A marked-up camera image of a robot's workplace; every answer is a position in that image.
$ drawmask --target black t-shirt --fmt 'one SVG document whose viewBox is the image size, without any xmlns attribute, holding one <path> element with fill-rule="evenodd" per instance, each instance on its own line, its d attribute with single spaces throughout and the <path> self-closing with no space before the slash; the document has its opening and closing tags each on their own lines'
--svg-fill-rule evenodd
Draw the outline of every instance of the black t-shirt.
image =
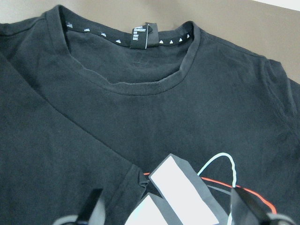
<svg viewBox="0 0 300 225">
<path fill-rule="evenodd" d="M 131 34 L 62 5 L 0 24 L 0 224 L 49 225 L 93 188 L 106 224 L 124 224 L 143 172 L 169 153 L 197 172 L 219 152 L 237 184 L 300 223 L 299 85 L 193 21 L 158 34 L 159 46 L 131 49 Z M 231 183 L 230 162 L 203 176 Z"/>
</svg>

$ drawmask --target black label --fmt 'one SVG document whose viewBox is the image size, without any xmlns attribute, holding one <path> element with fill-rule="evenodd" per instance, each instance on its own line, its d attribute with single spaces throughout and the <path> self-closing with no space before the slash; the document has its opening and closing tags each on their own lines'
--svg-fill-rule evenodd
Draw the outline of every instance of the black label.
<svg viewBox="0 0 300 225">
<path fill-rule="evenodd" d="M 151 22 L 146 22 L 146 24 L 149 24 L 147 47 L 158 46 L 159 45 L 158 25 L 156 23 L 151 23 Z"/>
<path fill-rule="evenodd" d="M 132 49 L 147 48 L 148 27 L 149 25 L 146 24 L 144 26 L 135 27 L 132 29 L 130 48 Z"/>
</svg>

